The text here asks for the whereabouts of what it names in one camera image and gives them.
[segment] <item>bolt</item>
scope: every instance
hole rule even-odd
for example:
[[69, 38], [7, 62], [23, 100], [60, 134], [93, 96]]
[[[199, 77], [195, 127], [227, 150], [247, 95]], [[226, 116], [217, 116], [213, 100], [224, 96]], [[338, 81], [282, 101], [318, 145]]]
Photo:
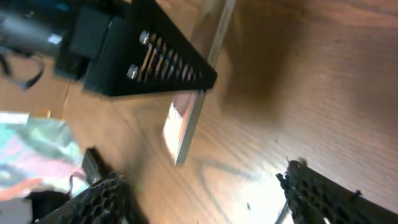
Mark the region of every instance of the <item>bolt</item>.
[[141, 35], [139, 36], [139, 41], [144, 44], [147, 45], [149, 42], [149, 33], [148, 31], [144, 30], [142, 31]]
[[127, 76], [131, 79], [137, 77], [138, 74], [138, 67], [134, 64], [130, 65], [129, 70], [127, 71]]

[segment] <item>metal screw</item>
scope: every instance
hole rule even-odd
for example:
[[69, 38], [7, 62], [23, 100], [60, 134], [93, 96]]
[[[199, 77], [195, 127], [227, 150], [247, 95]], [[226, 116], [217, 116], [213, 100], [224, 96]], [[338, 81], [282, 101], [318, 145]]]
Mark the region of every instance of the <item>metal screw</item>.
[[144, 44], [147, 45], [149, 42], [149, 33], [148, 31], [144, 30], [142, 31], [141, 35], [139, 36], [139, 41]]
[[131, 79], [136, 78], [138, 74], [138, 67], [134, 64], [130, 65], [129, 70], [127, 71], [127, 76]]

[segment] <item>wooden table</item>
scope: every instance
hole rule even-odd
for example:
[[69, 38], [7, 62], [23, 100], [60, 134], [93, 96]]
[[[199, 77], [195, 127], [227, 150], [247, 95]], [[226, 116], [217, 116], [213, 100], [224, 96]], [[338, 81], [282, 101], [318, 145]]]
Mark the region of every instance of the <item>wooden table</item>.
[[[189, 37], [199, 0], [159, 1]], [[398, 3], [238, 0], [191, 150], [161, 138], [172, 95], [104, 99], [71, 84], [82, 147], [140, 186], [151, 223], [273, 223], [286, 158], [398, 212]]]

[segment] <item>screw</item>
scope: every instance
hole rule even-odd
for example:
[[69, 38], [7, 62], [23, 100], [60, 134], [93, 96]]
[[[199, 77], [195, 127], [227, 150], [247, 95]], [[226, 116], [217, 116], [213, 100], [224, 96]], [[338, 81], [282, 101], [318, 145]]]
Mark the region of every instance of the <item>screw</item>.
[[147, 45], [149, 42], [149, 33], [148, 31], [144, 30], [142, 31], [141, 35], [139, 36], [139, 41], [144, 44]]
[[127, 76], [131, 79], [136, 78], [138, 74], [138, 67], [134, 64], [130, 65], [129, 70], [127, 71]]

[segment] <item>wooden surface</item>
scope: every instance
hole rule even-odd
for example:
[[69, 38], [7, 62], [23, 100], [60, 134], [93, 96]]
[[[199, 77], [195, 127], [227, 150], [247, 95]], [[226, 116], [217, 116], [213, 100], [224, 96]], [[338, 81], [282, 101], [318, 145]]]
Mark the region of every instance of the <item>wooden surface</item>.
[[[189, 37], [201, 2], [160, 3]], [[172, 95], [71, 84], [65, 116], [141, 186], [151, 223], [273, 223], [286, 157], [398, 212], [397, 28], [395, 0], [238, 0], [183, 167], [161, 138]]]

